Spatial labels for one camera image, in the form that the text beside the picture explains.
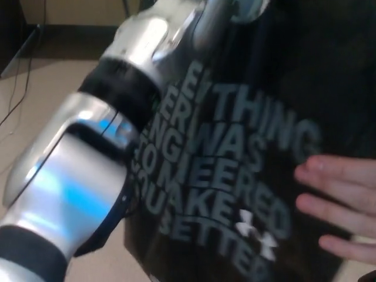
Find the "person left hand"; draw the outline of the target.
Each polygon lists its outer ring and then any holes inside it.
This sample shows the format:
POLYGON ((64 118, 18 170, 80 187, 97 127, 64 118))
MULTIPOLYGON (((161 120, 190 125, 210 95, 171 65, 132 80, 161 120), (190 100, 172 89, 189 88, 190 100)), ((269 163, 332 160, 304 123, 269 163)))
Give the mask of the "person left hand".
POLYGON ((299 211, 353 235, 375 238, 375 160, 316 155, 295 169, 295 178, 333 198, 301 194, 299 211))

